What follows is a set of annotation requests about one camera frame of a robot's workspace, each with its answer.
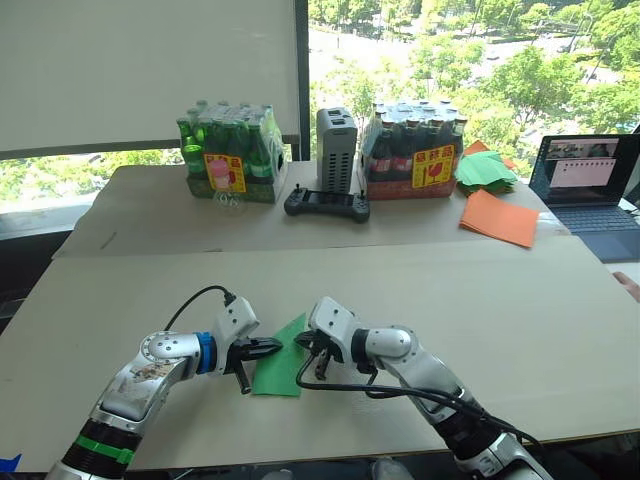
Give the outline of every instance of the laptop screen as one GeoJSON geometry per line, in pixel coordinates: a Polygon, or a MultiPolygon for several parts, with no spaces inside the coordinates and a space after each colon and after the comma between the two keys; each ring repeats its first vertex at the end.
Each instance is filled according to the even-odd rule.
{"type": "Polygon", "coordinates": [[[617,205],[640,154],[640,135],[544,137],[529,187],[547,205],[617,205]]]}

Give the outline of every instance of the green stripe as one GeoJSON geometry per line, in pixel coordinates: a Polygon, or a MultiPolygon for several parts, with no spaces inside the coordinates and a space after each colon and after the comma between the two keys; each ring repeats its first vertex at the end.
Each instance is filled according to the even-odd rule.
{"type": "Polygon", "coordinates": [[[111,457],[118,463],[128,465],[131,463],[131,460],[133,460],[133,450],[129,450],[128,448],[112,447],[110,445],[105,445],[104,443],[96,442],[95,440],[91,440],[90,438],[82,435],[78,435],[75,443],[80,445],[82,448],[91,450],[92,452],[97,452],[107,457],[111,457]]]}

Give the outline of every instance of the laptop keyboard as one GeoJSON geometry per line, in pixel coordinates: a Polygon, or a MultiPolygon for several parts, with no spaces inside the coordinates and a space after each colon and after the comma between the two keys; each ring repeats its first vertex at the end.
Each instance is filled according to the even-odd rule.
{"type": "Polygon", "coordinates": [[[633,217],[618,207],[559,208],[553,213],[572,232],[640,229],[633,217]]]}

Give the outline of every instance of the laptop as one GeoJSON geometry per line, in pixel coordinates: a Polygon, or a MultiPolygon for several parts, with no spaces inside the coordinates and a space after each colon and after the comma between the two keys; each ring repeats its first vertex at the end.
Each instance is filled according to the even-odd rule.
{"type": "Polygon", "coordinates": [[[542,139],[529,187],[603,262],[640,260],[640,225],[618,206],[640,155],[640,135],[542,139]]]}

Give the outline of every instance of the game controller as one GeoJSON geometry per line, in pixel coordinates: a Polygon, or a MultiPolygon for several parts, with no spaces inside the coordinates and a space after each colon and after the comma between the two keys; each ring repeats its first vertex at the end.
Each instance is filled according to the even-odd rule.
{"type": "Polygon", "coordinates": [[[309,212],[327,213],[351,217],[356,223],[366,222],[370,213],[369,200],[363,190],[359,195],[350,195],[308,190],[300,188],[299,184],[284,201],[284,211],[292,216],[309,212]]]}

